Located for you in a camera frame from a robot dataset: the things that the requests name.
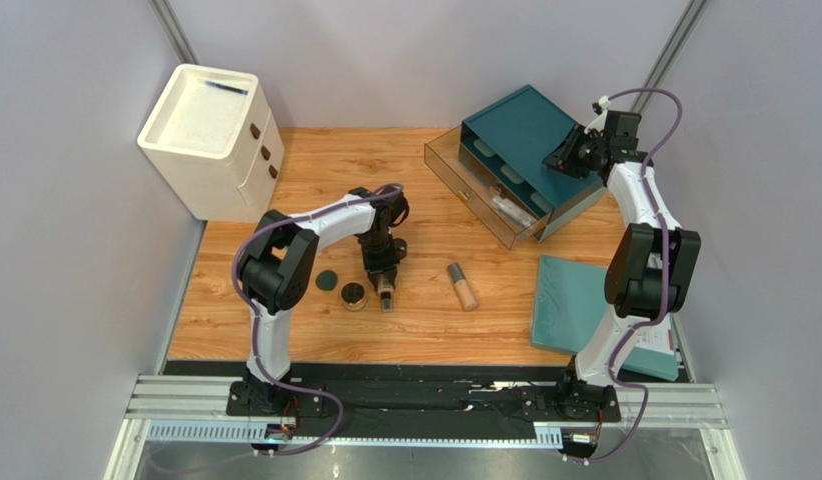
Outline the brown foundation bottle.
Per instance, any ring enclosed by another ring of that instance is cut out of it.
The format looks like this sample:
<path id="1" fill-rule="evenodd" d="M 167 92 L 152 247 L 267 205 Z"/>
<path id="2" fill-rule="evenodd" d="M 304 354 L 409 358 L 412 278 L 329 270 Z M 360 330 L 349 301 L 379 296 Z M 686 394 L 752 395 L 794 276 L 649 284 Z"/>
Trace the brown foundation bottle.
<path id="1" fill-rule="evenodd" d="M 379 305 L 382 312 L 392 312 L 394 307 L 394 281 L 386 274 L 379 274 L 375 283 Z"/>

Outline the clear plastic bottle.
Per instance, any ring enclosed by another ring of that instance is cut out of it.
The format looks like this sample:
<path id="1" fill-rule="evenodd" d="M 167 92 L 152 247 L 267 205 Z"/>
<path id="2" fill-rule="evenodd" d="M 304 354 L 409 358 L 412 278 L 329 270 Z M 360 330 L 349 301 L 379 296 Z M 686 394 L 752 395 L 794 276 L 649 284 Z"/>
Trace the clear plastic bottle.
<path id="1" fill-rule="evenodd" d="M 529 212 L 508 198 L 493 196 L 491 204 L 496 211 L 521 229 L 531 229 L 537 221 Z"/>

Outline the transparent smoky drawer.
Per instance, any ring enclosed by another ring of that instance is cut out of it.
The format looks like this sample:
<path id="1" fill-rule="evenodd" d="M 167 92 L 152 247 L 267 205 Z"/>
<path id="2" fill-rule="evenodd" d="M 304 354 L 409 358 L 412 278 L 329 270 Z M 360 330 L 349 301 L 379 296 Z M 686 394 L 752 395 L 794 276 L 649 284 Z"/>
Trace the transparent smoky drawer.
<path id="1" fill-rule="evenodd" d="M 552 211 L 531 201 L 534 189 L 478 136 L 455 127 L 424 145 L 424 162 L 507 249 L 542 240 Z M 502 216 L 491 204 L 493 196 L 529 212 L 537 219 L 534 227 L 521 229 Z"/>

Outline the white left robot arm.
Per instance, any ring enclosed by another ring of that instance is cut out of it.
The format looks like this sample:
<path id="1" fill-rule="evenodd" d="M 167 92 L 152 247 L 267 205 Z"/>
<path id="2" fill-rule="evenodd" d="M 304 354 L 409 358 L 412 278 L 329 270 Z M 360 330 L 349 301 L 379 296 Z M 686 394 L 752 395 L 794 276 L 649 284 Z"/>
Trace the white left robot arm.
<path id="1" fill-rule="evenodd" d="M 398 267 L 407 249 L 394 228 L 410 213 L 397 183 L 350 190 L 317 210 L 266 212 L 238 248 L 231 267 L 237 295 L 250 311 L 250 354 L 242 380 L 230 388 L 230 416 L 279 415 L 309 389 L 289 381 L 292 314 L 310 284 L 316 255 L 347 238 L 361 248 L 364 270 L 379 307 L 392 311 Z"/>

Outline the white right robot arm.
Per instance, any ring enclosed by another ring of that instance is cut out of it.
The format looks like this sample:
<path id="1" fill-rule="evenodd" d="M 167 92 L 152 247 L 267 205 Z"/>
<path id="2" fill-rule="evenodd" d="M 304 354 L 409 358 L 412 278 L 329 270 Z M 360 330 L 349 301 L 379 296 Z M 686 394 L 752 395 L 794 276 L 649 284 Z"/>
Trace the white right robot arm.
<path id="1" fill-rule="evenodd" d="M 638 334 L 681 309 L 701 247 L 699 234 L 680 226 L 658 192 L 651 155 L 638 148 L 640 115 L 600 102 L 593 109 L 596 118 L 575 126 L 543 161 L 570 177 L 597 175 L 626 226 L 606 273 L 608 308 L 557 384 L 554 404 L 569 419 L 592 419 L 611 404 Z"/>

